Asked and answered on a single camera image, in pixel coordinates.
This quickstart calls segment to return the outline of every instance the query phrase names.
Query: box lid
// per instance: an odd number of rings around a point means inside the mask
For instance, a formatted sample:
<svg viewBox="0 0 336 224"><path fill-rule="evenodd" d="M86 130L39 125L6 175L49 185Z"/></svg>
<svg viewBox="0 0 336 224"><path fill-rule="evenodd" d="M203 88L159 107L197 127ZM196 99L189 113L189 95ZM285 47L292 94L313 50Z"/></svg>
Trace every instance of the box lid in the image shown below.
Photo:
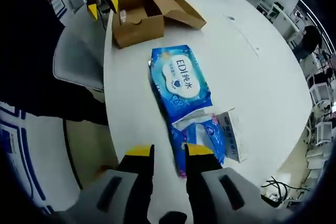
<svg viewBox="0 0 336 224"><path fill-rule="evenodd" d="M180 21L191 27L201 29L206 21L185 0L153 0L163 16Z"/></svg>

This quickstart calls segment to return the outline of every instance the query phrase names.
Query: white box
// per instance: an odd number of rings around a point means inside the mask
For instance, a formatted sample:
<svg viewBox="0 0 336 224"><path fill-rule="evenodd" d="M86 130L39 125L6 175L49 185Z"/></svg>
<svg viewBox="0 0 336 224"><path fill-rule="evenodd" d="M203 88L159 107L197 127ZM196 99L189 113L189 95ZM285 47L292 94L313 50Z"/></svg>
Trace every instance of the white box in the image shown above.
<svg viewBox="0 0 336 224"><path fill-rule="evenodd" d="M241 130L239 129L239 117L235 112L235 109L231 109L220 115L216 115L216 117L225 135L225 156L242 162L247 157L247 150Z"/></svg>

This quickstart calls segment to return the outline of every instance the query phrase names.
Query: blue tissue package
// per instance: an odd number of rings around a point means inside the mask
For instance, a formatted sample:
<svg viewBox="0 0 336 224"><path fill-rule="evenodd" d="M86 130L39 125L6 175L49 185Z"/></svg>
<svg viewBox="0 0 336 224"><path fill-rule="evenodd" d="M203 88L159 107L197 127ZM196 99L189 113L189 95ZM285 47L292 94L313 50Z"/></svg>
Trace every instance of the blue tissue package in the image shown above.
<svg viewBox="0 0 336 224"><path fill-rule="evenodd" d="M222 165L225 157L225 137L215 116L204 122L195 122L182 130L170 125L171 144L181 177L185 173L185 143L201 144L211 149Z"/></svg>
<svg viewBox="0 0 336 224"><path fill-rule="evenodd" d="M153 49L150 70L170 123L212 105L209 87L187 45Z"/></svg>

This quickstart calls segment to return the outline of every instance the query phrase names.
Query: blue wet wipes package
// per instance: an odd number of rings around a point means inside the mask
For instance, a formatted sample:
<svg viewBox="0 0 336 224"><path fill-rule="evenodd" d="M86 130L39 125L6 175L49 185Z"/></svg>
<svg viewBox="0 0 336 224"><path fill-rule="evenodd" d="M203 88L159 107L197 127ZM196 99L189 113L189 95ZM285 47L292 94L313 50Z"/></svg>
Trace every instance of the blue wet wipes package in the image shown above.
<svg viewBox="0 0 336 224"><path fill-rule="evenodd" d="M214 115L206 115L170 126L171 145L181 177L185 173L185 143L204 145L210 148L222 165L225 157L225 137Z"/></svg>
<svg viewBox="0 0 336 224"><path fill-rule="evenodd" d="M187 45L153 49L150 69L170 123L212 105L208 85Z"/></svg>

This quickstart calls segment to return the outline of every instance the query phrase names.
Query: black pants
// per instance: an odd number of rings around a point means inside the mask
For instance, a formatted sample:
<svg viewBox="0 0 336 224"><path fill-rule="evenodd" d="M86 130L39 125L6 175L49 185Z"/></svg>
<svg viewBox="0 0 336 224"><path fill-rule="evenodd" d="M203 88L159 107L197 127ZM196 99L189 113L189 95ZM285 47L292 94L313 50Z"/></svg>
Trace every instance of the black pants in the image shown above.
<svg viewBox="0 0 336 224"><path fill-rule="evenodd" d="M108 125L105 104L96 100L85 87L47 78L43 84L11 85L0 100L36 116L55 116L79 122L87 120Z"/></svg>

